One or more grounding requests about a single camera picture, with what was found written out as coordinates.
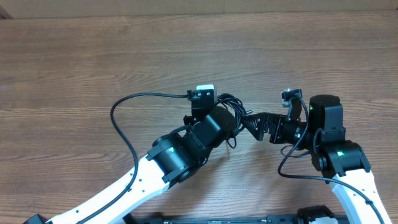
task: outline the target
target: wooden tabletop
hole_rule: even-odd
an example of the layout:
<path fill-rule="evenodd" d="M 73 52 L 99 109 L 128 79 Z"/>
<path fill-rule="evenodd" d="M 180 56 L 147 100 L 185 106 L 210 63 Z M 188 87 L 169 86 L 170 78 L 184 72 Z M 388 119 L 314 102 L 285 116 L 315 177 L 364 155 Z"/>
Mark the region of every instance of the wooden tabletop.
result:
<path fill-rule="evenodd" d="M 0 223 L 47 218 L 88 200 L 132 166 L 109 111 L 144 91 L 184 94 L 214 83 L 247 110 L 286 113 L 280 91 L 337 95 L 398 222 L 398 12 L 298 12 L 0 21 Z M 190 102 L 138 98 L 116 120 L 143 156 L 183 124 Z M 236 149 L 133 215 L 261 217 L 327 205 L 328 185 L 277 174 L 281 145 L 244 131 Z M 320 175 L 310 158 L 284 172 Z"/>

